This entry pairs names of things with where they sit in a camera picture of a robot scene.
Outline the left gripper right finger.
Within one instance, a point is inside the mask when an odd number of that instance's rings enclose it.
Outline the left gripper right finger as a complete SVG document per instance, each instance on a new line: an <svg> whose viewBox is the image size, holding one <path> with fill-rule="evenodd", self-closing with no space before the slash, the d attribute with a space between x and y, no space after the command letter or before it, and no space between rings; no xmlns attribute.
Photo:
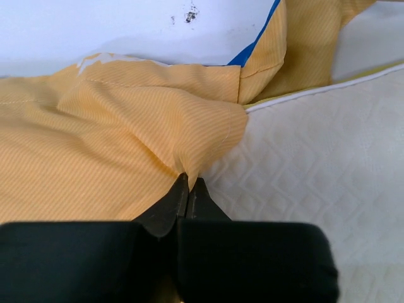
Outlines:
<svg viewBox="0 0 404 303"><path fill-rule="evenodd" d="M336 302L338 270L310 223L231 220L203 179L178 221L178 290L184 302Z"/></svg>

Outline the cream quilted pillow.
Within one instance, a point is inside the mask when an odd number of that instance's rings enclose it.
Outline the cream quilted pillow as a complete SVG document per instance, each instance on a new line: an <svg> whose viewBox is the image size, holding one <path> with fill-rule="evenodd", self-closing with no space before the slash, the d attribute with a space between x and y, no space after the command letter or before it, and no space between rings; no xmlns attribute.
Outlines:
<svg viewBox="0 0 404 303"><path fill-rule="evenodd" d="M341 302L402 302L403 2L280 7L283 66L208 189L233 219L319 226Z"/></svg>

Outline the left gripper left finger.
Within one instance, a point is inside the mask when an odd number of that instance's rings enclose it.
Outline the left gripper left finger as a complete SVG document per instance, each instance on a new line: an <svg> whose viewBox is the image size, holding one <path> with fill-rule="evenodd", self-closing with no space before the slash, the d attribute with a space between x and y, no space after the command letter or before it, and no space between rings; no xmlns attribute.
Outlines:
<svg viewBox="0 0 404 303"><path fill-rule="evenodd" d="M144 294L147 259L186 204L188 177L132 221L1 225L2 302L129 302Z"/></svg>

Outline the orange pillowcase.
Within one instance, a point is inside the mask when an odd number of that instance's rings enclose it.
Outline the orange pillowcase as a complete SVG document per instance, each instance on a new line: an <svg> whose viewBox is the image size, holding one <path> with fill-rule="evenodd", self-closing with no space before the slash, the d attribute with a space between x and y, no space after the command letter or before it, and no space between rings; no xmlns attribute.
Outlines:
<svg viewBox="0 0 404 303"><path fill-rule="evenodd" d="M370 1L279 1L245 64L88 56L1 80L1 221L131 220L242 139L246 104L331 83Z"/></svg>

